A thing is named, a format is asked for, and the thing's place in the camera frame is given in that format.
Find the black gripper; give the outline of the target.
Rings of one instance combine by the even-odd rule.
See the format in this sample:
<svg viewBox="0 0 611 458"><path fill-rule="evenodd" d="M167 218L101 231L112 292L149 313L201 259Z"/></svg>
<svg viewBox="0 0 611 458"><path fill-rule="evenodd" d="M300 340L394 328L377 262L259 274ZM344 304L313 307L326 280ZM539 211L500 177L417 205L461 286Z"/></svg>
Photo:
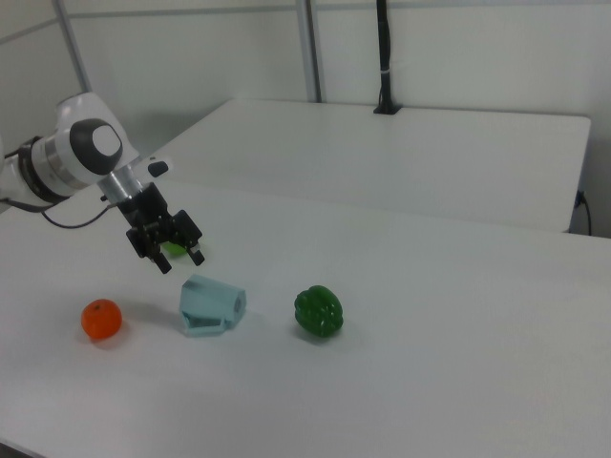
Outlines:
<svg viewBox="0 0 611 458"><path fill-rule="evenodd" d="M199 242L202 232L185 210L174 215L154 183L138 185L131 181L121 186L110 180L98 183L104 197L114 205L130 224L126 235L141 258L150 259L165 275L171 263L161 252L161 245L169 242L183 248L196 266L205 257Z"/></svg>

